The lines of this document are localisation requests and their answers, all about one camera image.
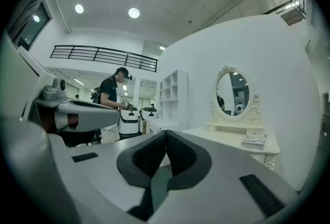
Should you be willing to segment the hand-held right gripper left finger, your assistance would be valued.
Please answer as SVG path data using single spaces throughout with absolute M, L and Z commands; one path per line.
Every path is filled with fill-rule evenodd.
M 62 138 L 50 135 L 57 170 L 82 221 L 166 221 L 164 207 L 150 213 L 147 195 L 150 178 L 130 162 L 129 151 L 165 136 L 151 133 L 127 140 L 67 148 Z

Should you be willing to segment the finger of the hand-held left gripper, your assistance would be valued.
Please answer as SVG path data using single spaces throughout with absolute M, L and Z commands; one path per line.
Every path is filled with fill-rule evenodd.
M 91 132 L 109 127 L 119 121 L 118 110 L 82 100 L 64 100 L 55 108 L 58 127 L 66 132 Z

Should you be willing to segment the white cubby shelf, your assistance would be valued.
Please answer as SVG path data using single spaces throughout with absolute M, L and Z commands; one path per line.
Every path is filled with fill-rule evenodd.
M 169 121 L 177 130 L 188 129 L 188 74 L 177 69 L 157 82 L 158 118 Z

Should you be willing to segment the white desk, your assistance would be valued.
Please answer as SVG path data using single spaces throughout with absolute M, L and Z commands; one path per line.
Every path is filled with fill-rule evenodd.
M 248 153 L 252 158 L 256 159 L 268 169 L 273 171 L 275 165 L 275 158 L 280 153 L 280 148 L 277 143 L 276 136 L 271 134 L 267 137 L 263 150 L 247 148 L 241 145 L 241 142 L 245 138 L 246 133 L 231 133 L 220 131 L 208 131 L 204 128 L 195 128 L 183 131 L 183 133 L 191 134 L 200 138 L 211 140 L 214 142 L 222 143 L 240 149 Z

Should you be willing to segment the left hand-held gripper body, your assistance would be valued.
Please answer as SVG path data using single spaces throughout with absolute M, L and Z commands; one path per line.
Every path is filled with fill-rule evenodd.
M 54 76 L 7 33 L 0 37 L 0 120 L 33 121 L 54 133 L 56 108 L 66 99 L 65 80 Z

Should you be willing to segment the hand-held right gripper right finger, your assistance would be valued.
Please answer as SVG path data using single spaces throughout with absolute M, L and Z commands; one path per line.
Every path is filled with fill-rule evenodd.
M 246 152 L 168 131 L 172 177 L 149 224 L 259 224 L 296 198 L 276 173 Z

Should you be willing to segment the oval mirror ornate white frame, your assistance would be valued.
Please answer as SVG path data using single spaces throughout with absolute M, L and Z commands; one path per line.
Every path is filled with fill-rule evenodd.
M 246 74 L 233 66 L 218 73 L 211 98 L 210 121 L 204 128 L 213 132 L 244 134 L 247 130 L 263 130 L 259 95 Z

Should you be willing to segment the white pod black trim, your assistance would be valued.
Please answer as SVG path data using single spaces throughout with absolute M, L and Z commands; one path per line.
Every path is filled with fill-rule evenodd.
M 119 120 L 120 135 L 134 135 L 139 133 L 139 111 L 133 107 L 131 110 L 121 109 Z
M 144 107 L 139 111 L 139 132 L 146 134 L 150 132 L 159 132 L 160 128 L 154 124 L 154 120 L 158 118 L 156 108 Z

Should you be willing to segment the dark window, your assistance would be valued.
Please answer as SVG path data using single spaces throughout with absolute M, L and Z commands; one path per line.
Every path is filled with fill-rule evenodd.
M 25 50 L 29 51 L 39 33 L 50 20 L 51 17 L 48 14 L 45 5 L 41 3 L 35 14 L 32 16 L 32 19 L 23 30 L 18 46 L 22 46 Z

